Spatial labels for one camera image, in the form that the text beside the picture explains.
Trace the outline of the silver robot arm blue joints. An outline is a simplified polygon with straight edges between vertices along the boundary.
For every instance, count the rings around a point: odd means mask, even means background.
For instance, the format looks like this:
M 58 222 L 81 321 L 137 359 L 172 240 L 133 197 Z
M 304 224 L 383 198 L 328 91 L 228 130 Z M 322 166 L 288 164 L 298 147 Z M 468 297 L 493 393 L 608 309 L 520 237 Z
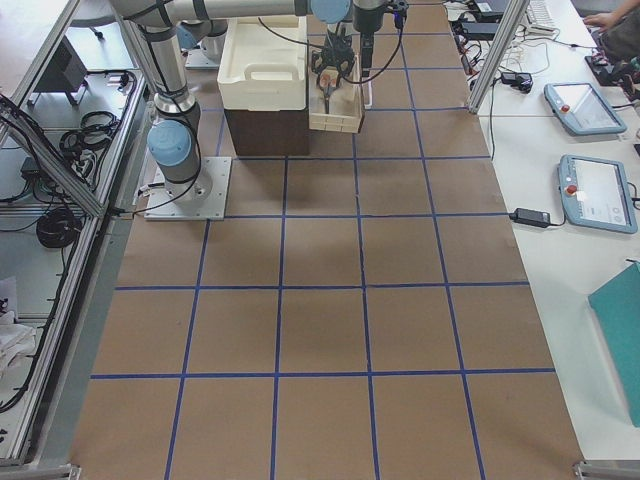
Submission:
M 178 26 L 197 21 L 198 1 L 115 1 L 114 11 L 134 24 L 140 57 L 150 61 L 149 80 L 156 93 L 159 122 L 152 127 L 147 147 L 160 167 L 166 184 L 194 186 L 202 158 L 198 143 L 200 105 L 187 85 L 181 59 Z M 306 17 L 310 1 L 202 1 L 209 20 L 293 15 Z

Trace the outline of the person hand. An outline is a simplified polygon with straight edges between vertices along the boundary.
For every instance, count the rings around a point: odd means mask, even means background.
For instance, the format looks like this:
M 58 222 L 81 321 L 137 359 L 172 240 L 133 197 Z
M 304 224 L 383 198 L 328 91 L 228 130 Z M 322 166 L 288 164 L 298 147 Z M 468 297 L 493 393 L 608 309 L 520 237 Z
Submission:
M 616 14 L 615 12 L 597 13 L 584 17 L 583 23 L 586 26 L 607 30 L 618 24 L 623 17 L 624 15 Z

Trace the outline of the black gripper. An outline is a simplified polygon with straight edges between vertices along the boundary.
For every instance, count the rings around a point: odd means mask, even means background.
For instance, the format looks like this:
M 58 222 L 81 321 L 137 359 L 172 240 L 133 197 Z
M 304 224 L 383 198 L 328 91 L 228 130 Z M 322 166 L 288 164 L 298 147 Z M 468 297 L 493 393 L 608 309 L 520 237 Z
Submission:
M 385 0 L 354 0 L 354 29 L 361 34 L 375 34 L 382 28 L 385 12 Z
M 372 67 L 374 52 L 374 35 L 360 34 L 361 79 L 368 80 Z M 324 45 L 320 50 L 314 50 L 311 55 L 310 67 L 315 74 L 321 74 L 325 69 L 334 67 L 339 75 L 350 75 L 355 64 L 355 53 L 352 48 L 352 34 L 347 31 L 347 24 L 337 23 L 329 27 Z

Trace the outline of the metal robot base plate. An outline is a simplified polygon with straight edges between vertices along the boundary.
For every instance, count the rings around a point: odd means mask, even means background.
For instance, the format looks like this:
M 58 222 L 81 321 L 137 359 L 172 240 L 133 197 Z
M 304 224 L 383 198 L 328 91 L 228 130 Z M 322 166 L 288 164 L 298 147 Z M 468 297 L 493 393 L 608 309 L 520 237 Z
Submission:
M 223 220 L 232 167 L 231 157 L 204 157 L 194 186 L 166 184 L 159 166 L 155 182 L 162 186 L 150 190 L 143 212 L 149 220 Z

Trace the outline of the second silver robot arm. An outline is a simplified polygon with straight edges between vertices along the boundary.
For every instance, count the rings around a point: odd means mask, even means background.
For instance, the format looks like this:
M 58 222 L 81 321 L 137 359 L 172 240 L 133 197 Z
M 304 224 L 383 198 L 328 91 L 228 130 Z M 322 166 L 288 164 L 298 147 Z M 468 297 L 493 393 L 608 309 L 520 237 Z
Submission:
M 349 76 L 355 58 L 361 61 L 361 80 L 369 79 L 372 67 L 375 33 L 383 25 L 385 14 L 392 14 L 396 4 L 392 1 L 310 1 L 309 11 L 327 24 L 322 46 L 311 51 L 311 70 L 317 75 L 330 75 L 337 83 L 350 82 Z M 209 20 L 205 4 L 196 3 L 197 21 L 184 21 L 178 28 L 180 47 L 192 49 L 205 40 L 222 38 L 227 31 L 224 18 Z

